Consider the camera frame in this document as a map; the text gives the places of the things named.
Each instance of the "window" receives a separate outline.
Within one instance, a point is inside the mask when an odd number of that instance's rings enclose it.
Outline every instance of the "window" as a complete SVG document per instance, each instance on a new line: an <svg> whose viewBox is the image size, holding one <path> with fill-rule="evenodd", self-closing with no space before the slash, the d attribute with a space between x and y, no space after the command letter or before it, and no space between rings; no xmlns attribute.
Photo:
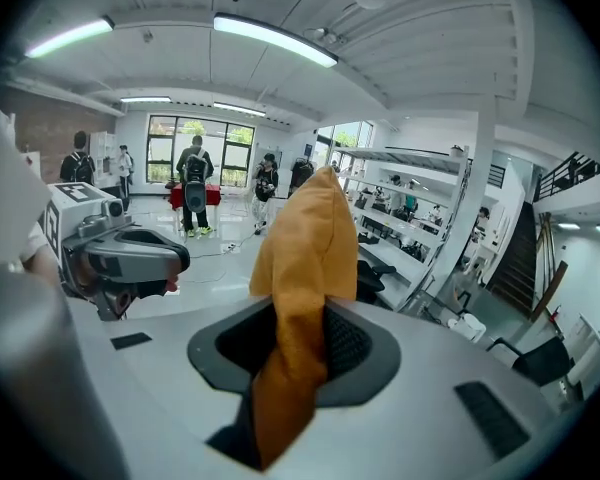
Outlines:
<svg viewBox="0 0 600 480"><path fill-rule="evenodd" d="M223 121L192 117L151 116L147 134L147 182L178 179L176 165L194 135L214 167L211 183L245 187L254 129Z"/></svg>
<svg viewBox="0 0 600 480"><path fill-rule="evenodd" d="M356 121L355 123L319 128L318 139L316 141L316 147L313 150L311 161L315 162L318 167L322 167L327 165L327 163L331 164L331 162L335 160L340 171L351 167L352 173L356 169L358 171L364 169L364 164L359 165L354 162L352 166L350 156L341 155L337 152L333 153L329 160L329 151L333 147L368 148L371 146L372 133L373 125L366 121Z"/></svg>

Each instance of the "brick wall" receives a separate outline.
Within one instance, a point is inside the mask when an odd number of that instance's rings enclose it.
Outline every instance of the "brick wall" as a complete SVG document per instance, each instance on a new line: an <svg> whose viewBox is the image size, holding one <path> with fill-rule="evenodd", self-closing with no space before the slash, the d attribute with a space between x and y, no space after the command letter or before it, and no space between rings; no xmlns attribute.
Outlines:
<svg viewBox="0 0 600 480"><path fill-rule="evenodd" d="M74 103L28 92L0 88L0 110L16 115L16 146L40 151L40 171L45 183L55 183L62 160L73 151L73 136L79 130L115 132L116 118Z"/></svg>

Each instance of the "black pants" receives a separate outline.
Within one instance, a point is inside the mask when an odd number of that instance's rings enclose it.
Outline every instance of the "black pants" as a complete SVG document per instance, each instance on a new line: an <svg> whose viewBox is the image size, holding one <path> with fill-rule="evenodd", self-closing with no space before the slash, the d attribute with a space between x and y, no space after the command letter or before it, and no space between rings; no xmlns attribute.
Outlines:
<svg viewBox="0 0 600 480"><path fill-rule="evenodd" d="M189 231L189 230L193 229L193 221L191 219L191 217L192 217L191 210L189 210L189 207L187 206L186 202L182 206L182 216L184 217L184 230ZM206 208L204 210L202 210L200 213L196 213L196 219L198 220L198 226L200 226L201 228L209 227L209 222L207 222L207 209Z"/></svg>
<svg viewBox="0 0 600 480"><path fill-rule="evenodd" d="M126 212L129 209L129 176L120 176L120 197L122 198L122 207Z"/></svg>

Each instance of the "white cabinet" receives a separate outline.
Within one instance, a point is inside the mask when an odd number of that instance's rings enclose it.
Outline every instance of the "white cabinet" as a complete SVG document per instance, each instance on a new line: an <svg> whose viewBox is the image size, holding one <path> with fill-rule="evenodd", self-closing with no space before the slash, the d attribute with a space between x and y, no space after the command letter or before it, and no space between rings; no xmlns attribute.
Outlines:
<svg viewBox="0 0 600 480"><path fill-rule="evenodd" d="M98 188L115 187L120 182L116 136L107 132L92 133L89 140L89 155L96 166L94 185Z"/></svg>

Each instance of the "black speaker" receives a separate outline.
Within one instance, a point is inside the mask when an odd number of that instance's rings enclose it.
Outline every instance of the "black speaker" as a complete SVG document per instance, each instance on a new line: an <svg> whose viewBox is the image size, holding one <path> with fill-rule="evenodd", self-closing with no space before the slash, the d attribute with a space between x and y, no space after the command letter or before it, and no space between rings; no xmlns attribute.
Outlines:
<svg viewBox="0 0 600 480"><path fill-rule="evenodd" d="M184 188L184 200L191 213L200 213L207 206L207 192L204 183L190 181Z"/></svg>

